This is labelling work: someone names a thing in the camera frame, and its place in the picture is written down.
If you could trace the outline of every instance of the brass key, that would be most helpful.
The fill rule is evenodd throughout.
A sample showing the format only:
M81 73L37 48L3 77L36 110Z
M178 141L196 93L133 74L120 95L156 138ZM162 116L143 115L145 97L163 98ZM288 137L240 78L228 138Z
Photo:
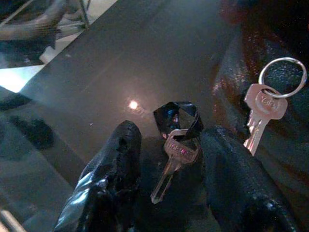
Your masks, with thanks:
M163 171L163 175L151 194L151 201L157 204L163 200L166 190L170 186L171 179L175 171L183 166L196 161L200 152L200 144L196 138L192 139L196 150L179 143L174 139L175 136L184 136L188 129L173 130L164 144L164 150L169 156L169 160Z

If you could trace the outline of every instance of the key ring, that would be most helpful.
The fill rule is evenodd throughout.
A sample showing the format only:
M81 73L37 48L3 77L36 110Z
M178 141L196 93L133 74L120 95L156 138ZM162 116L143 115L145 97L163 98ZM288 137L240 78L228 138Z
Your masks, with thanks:
M304 64L302 62L300 62L297 59L291 58L291 57L282 57L282 58L278 58L278 59L274 59L273 61L271 61L270 63L268 63L261 71L260 76L259 76L259 84L260 85L264 85L264 77L265 77L265 73L266 70L270 67L270 65L272 65L273 63L276 63L278 61L289 61L295 64L298 64L302 70L303 70L303 75L301 77L301 81L298 85L298 87L290 92L290 93L286 93L286 94L276 94L276 93L271 93L267 90L265 90L265 93L273 98L288 98L294 94L296 94L298 91L300 91L302 89L302 87L304 87L306 81L307 81L307 70L306 67L304 66Z

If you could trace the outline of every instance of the silver key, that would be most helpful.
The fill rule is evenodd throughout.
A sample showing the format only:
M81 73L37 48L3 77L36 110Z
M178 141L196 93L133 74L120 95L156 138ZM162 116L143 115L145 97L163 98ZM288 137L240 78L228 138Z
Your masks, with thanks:
M275 99L264 93L263 89L280 94L275 89L260 84L253 84L248 89L245 102L251 109L247 123L251 136L244 142L244 146L249 149L253 156L267 123L271 119L281 119L288 106L285 98Z
M164 144L164 150L168 154L169 160L164 168L161 179L150 196L153 204L157 204L163 200L174 172L186 164L195 162L197 159L200 152L200 145L197 139L193 139L196 150L190 149L174 139L174 136L184 136L187 131L188 129L173 130Z

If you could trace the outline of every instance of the floor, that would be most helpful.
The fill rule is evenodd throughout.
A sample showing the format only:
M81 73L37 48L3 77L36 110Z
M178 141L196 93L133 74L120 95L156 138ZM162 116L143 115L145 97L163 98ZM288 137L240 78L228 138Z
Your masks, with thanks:
M87 11L89 22L92 24L106 12L117 0L91 0ZM26 83L54 59L65 47L72 43L83 31L56 40L55 48L47 47L40 56L43 65L0 69L0 86L18 93Z

